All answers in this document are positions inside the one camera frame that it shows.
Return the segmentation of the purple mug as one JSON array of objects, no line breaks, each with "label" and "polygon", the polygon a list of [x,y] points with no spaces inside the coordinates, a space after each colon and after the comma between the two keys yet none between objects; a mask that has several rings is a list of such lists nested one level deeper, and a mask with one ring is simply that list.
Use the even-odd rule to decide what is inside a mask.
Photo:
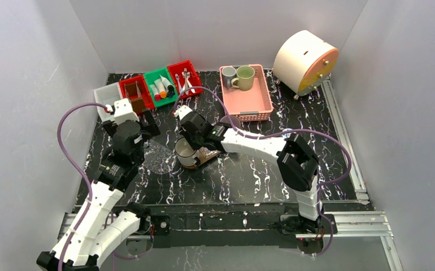
[{"label": "purple mug", "polygon": [[236,116],[230,115],[230,116],[223,116],[220,119],[221,123],[226,123],[226,124],[233,124],[236,128],[241,129],[241,121],[239,120],[239,118],[237,118]]}]

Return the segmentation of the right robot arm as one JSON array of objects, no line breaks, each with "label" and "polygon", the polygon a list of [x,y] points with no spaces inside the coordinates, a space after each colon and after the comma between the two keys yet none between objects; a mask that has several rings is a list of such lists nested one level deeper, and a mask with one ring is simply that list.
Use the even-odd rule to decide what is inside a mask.
[{"label": "right robot arm", "polygon": [[173,115],[179,121],[180,134],[194,150],[205,147],[211,151],[239,153],[277,166],[285,185],[296,192],[301,221],[309,227],[317,227],[323,210],[317,198],[319,159],[301,136],[297,133],[288,138],[245,135],[228,123],[212,125],[192,110]]}]

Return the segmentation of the clear textured square holder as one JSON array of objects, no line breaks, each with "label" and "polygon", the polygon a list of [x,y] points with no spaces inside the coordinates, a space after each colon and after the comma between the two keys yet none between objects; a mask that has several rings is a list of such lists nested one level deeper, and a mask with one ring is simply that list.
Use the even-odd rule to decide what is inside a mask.
[{"label": "clear textured square holder", "polygon": [[216,155],[220,154],[220,151],[218,150],[209,150],[206,147],[201,147],[199,149],[199,151],[201,152],[201,155],[205,158],[205,159],[210,159],[215,157]]}]

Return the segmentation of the white ribbed mug black rim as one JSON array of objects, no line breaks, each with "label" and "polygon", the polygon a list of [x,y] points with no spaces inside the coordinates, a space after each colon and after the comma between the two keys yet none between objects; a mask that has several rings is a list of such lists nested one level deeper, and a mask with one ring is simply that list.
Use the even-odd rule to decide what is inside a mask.
[{"label": "white ribbed mug black rim", "polygon": [[175,144],[175,153],[183,167],[195,168],[201,164],[199,158],[200,152],[194,150],[184,137],[177,140]]}]

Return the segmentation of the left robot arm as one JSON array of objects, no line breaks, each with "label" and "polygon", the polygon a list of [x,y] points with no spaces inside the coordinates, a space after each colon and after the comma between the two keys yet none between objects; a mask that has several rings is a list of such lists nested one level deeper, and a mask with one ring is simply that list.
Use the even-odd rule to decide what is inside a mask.
[{"label": "left robot arm", "polygon": [[127,205],[108,226],[104,223],[144,162],[145,142],[159,134],[150,110],[117,125],[111,152],[89,184],[86,201],[59,242],[38,256],[42,270],[99,270],[128,236],[145,225],[150,210],[138,203]]}]

